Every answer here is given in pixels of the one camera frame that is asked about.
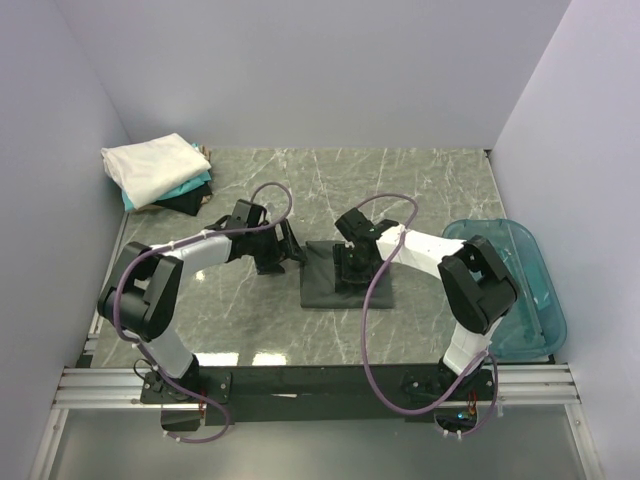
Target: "teal cloth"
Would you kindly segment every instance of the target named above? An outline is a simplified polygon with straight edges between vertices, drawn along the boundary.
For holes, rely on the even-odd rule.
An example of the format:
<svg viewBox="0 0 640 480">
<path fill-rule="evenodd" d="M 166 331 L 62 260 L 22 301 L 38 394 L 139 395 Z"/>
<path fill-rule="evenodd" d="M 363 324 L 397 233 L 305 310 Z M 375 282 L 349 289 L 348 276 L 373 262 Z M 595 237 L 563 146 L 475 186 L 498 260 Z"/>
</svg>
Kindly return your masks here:
<svg viewBox="0 0 640 480">
<path fill-rule="evenodd" d="M 187 180 L 182 185 L 174 188 L 173 190 L 169 190 L 167 193 L 162 195 L 157 200 L 166 200 L 167 198 L 173 198 L 180 195 L 184 195 L 185 193 L 189 193 L 191 190 L 195 190 L 199 186 L 204 185 L 209 180 L 211 180 L 211 174 L 207 170 L 206 172 L 201 173 L 197 177 L 193 177 L 191 180 Z M 129 197 L 127 196 L 124 190 L 122 191 L 122 201 L 124 202 L 125 212 L 130 212 L 131 210 L 135 209 L 135 207 L 133 206 L 133 203 L 131 203 L 131 200 L 129 200 Z"/>
</svg>

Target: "teal plastic tray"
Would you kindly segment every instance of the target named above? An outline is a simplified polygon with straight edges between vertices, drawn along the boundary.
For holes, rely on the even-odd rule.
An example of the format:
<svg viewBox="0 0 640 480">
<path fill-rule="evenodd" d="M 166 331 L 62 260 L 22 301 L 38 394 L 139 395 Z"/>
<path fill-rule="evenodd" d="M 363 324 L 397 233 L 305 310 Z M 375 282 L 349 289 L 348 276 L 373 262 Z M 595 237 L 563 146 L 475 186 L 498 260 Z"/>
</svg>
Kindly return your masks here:
<svg viewBox="0 0 640 480">
<path fill-rule="evenodd" d="M 502 360 L 530 360 L 555 353 L 567 324 L 540 249 L 529 230 L 511 220 L 458 220 L 443 236 L 489 239 L 522 289 L 492 337 L 490 350 Z"/>
</svg>

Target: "white cloth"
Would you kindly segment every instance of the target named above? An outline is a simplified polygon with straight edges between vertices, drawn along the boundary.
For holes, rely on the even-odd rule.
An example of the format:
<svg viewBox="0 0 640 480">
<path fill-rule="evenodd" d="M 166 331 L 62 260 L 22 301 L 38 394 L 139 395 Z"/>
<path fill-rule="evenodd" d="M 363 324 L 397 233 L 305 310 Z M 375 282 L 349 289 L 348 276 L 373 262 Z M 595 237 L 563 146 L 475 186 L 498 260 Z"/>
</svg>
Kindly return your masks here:
<svg viewBox="0 0 640 480">
<path fill-rule="evenodd" d="M 104 169 L 135 208 L 155 202 L 211 165 L 177 133 L 149 142 L 103 148 Z"/>
</svg>

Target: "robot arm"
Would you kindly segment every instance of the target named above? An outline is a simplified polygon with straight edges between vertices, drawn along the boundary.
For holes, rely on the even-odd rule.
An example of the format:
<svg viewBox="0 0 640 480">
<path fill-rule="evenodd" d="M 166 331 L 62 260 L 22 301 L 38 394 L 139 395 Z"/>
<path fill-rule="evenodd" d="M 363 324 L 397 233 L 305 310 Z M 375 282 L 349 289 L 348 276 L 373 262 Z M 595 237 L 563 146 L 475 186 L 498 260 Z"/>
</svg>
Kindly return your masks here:
<svg viewBox="0 0 640 480">
<path fill-rule="evenodd" d="M 336 222 L 352 247 L 334 251 L 336 285 L 366 285 L 401 243 L 393 257 L 400 263 L 440 279 L 444 285 L 456 327 L 442 362 L 460 375 L 476 355 L 486 350 L 491 336 L 520 293 L 518 285 L 491 243 L 480 236 L 469 241 L 435 237 L 383 220 L 377 225 L 352 209 Z M 361 265 L 374 265 L 363 272 Z"/>
<path fill-rule="evenodd" d="M 222 217 L 206 230 L 220 235 L 205 238 L 166 254 L 142 261 L 129 276 L 120 300 L 120 318 L 127 335 L 141 343 L 157 365 L 180 385 L 198 388 L 198 359 L 182 343 L 172 325 L 180 282 L 196 272 L 231 262 L 244 255 L 254 258 L 258 275 L 284 273 L 285 258 L 302 261 L 300 249 L 287 220 L 280 223 L 282 239 L 275 228 L 255 233 L 232 233 L 237 229 L 268 225 L 266 209 L 239 200 L 231 215 Z M 152 247 L 127 244 L 100 294 L 98 313 L 113 323 L 113 305 L 118 282 L 127 266 Z"/>
</svg>

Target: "black cloth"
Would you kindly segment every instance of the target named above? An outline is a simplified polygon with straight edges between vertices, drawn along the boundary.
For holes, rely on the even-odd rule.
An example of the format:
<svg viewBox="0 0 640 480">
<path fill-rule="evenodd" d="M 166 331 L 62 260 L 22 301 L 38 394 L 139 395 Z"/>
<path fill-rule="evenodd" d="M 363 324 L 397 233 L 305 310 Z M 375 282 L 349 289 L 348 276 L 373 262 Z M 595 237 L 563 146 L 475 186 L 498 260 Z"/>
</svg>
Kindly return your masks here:
<svg viewBox="0 0 640 480">
<path fill-rule="evenodd" d="M 350 309 L 362 308 L 366 289 L 352 293 L 336 293 L 333 240 L 307 242 L 307 256 L 300 268 L 300 306 L 302 308 Z M 393 308 L 391 275 L 385 272 L 371 297 L 371 308 Z"/>
<path fill-rule="evenodd" d="M 167 198 L 166 200 L 158 200 L 153 202 L 153 204 L 195 217 L 202 206 L 202 198 L 207 195 L 211 195 L 211 187 L 209 183 L 203 183 L 190 192 L 183 193 L 177 197 Z"/>
</svg>

